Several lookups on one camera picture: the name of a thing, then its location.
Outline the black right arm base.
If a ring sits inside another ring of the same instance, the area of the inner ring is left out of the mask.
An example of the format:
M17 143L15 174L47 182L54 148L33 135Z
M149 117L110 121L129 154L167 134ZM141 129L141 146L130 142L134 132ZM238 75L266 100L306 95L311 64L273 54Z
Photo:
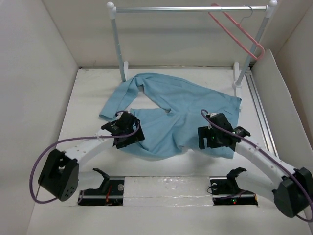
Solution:
M256 194L240 189L235 181L236 177L243 172L246 172L246 169L238 167L226 176L209 177L210 185L206 191L212 196L214 206L258 205Z

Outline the light blue trousers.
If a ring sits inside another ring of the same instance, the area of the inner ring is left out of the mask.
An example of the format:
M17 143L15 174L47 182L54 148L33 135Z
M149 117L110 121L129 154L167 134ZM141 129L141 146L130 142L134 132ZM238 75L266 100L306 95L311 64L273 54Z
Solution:
M202 109L223 113L232 126L238 124L240 98L158 73L140 73L122 83L99 116L113 121L118 111L125 110L136 99L140 88L158 107L130 110L140 120L145 139L122 148L124 152L164 159L186 149L198 151L198 128L208 125L201 115Z

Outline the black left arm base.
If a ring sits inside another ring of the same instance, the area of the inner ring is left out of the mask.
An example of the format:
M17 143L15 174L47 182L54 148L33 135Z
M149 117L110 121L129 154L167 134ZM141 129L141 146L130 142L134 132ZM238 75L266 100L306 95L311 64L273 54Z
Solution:
M93 168L79 174L79 206L122 206L125 177L109 176L104 171Z

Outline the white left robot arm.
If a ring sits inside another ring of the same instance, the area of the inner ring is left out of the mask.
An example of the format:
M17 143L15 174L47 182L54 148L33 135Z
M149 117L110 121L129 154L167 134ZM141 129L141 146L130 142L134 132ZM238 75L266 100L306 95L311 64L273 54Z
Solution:
M36 203L68 200L78 189L83 165L106 149L121 149L145 139L139 118L127 111L119 111L115 116L116 120L104 124L92 136L60 140L43 151L41 155L47 155L47 159L38 184L53 198L47 201L34 198Z

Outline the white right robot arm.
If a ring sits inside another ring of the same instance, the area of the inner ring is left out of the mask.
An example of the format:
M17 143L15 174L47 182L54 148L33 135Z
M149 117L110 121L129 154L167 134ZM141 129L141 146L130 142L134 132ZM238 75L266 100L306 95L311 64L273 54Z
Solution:
M232 127L223 113L202 109L201 115L208 122L207 126L198 128L201 150L228 147L266 175L266 178L258 177L243 167L233 169L226 176L230 192L254 192L273 202L289 218L298 217L307 207L312 208L313 177L309 170L298 169L254 143L250 132L240 126Z

